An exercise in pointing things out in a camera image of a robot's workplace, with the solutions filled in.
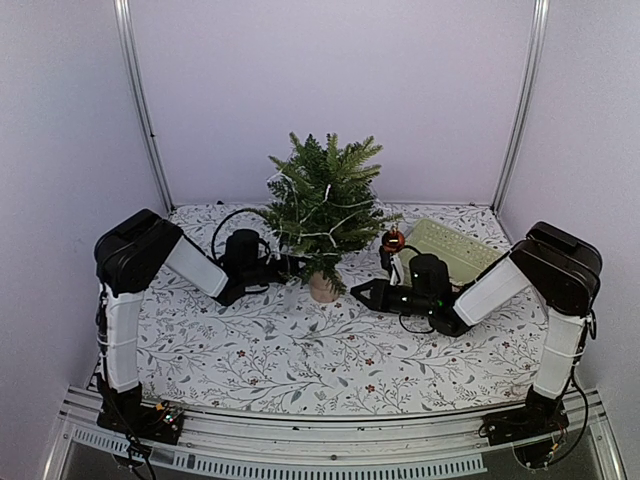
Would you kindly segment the clear battery box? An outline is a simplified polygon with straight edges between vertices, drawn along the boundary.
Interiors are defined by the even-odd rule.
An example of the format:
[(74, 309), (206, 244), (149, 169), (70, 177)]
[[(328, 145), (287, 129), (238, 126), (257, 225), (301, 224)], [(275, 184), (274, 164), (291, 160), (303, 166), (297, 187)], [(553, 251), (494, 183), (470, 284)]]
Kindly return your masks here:
[(285, 285), (283, 307), (286, 311), (292, 311), (297, 306), (298, 280), (292, 279)]

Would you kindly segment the clear wire fairy lights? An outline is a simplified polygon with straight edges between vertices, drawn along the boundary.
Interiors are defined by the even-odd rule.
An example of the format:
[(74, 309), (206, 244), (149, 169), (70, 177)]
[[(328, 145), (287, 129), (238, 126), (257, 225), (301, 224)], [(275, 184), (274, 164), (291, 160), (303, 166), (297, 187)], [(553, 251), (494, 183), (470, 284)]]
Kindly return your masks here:
[(380, 167), (274, 163), (265, 223), (281, 248), (306, 260), (301, 279), (312, 299), (332, 303), (346, 292), (338, 264), (368, 246), (386, 223), (372, 190)]

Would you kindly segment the red bauble ornament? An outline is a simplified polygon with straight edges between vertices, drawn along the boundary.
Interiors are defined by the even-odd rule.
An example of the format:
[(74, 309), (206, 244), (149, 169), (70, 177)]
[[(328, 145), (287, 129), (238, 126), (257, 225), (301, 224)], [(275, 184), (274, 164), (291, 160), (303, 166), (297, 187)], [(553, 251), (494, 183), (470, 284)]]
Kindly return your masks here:
[(402, 251), (405, 248), (405, 244), (405, 236), (397, 226), (393, 226), (390, 230), (386, 231), (381, 239), (382, 248), (390, 254)]

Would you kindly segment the small green christmas tree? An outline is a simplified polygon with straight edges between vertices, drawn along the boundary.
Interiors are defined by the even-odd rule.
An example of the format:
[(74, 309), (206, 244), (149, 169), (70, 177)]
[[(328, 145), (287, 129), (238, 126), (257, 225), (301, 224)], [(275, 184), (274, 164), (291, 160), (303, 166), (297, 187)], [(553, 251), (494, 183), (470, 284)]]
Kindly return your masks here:
[(289, 140), (289, 157), (269, 157), (276, 168), (267, 181), (271, 202), (255, 213), (281, 251), (302, 259), (297, 277), (316, 299), (333, 302), (347, 290), (338, 272), (344, 256), (363, 250), (402, 219), (386, 211), (373, 191), (381, 166), (371, 159), (383, 146), (372, 136), (341, 146), (335, 133), (320, 142), (291, 132)]

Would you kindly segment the pale green perforated basket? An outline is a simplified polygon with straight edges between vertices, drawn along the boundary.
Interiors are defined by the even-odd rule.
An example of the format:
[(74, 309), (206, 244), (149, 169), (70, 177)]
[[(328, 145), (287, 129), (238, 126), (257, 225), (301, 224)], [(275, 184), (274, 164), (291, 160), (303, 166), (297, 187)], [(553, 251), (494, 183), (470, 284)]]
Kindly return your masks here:
[(411, 285), (409, 261), (416, 256), (409, 246), (444, 261), (448, 267), (449, 280), (456, 287), (474, 280), (502, 255), (495, 248), (429, 219), (421, 219), (409, 228), (406, 244), (407, 247), (399, 253), (399, 258), (403, 267), (403, 284), (407, 286)]

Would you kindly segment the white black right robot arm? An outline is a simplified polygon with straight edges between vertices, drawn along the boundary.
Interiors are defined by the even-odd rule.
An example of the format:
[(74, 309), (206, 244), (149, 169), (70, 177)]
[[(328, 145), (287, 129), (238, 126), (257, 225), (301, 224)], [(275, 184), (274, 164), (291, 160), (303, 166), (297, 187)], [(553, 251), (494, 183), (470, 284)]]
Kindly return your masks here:
[(455, 289), (444, 260), (418, 253), (409, 261), (409, 285), (373, 279), (350, 291), (368, 309), (420, 316), (438, 333), (459, 337), (520, 292), (531, 289), (547, 309), (548, 333), (541, 363), (517, 427), (537, 436), (552, 424), (574, 377), (600, 290), (603, 260), (591, 244), (543, 221), (525, 238)]

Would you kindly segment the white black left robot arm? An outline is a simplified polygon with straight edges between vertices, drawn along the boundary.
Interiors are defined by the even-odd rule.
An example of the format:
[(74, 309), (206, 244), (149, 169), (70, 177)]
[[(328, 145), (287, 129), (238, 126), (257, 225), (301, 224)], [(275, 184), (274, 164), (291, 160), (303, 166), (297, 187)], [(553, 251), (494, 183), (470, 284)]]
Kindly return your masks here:
[(284, 284), (304, 260), (274, 254), (250, 229), (234, 231), (219, 259), (207, 255), (183, 229), (142, 209), (105, 233), (94, 247), (100, 282), (96, 324), (102, 357), (98, 386), (111, 419), (128, 434), (148, 426), (137, 372), (138, 319), (144, 292), (166, 267), (209, 298), (230, 306), (251, 287)]

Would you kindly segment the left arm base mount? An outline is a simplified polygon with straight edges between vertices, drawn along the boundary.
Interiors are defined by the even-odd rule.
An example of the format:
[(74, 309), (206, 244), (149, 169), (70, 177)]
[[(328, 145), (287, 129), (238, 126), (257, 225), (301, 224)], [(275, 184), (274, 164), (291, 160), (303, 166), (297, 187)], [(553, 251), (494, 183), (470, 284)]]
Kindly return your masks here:
[(132, 438), (177, 445), (184, 424), (183, 414), (182, 407), (168, 401), (147, 406), (137, 397), (118, 394), (103, 399), (97, 425)]

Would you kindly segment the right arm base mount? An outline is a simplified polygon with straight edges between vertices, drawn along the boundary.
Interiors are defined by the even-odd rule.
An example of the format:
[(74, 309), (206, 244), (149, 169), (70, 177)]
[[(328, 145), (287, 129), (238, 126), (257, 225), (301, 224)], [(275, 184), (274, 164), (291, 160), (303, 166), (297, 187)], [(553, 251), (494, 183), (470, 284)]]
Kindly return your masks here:
[(564, 404), (551, 409), (523, 406), (487, 414), (477, 430), (490, 446), (511, 444), (516, 461), (529, 471), (547, 469), (568, 457), (581, 442), (588, 423), (585, 405), (579, 433), (569, 444), (569, 419)]

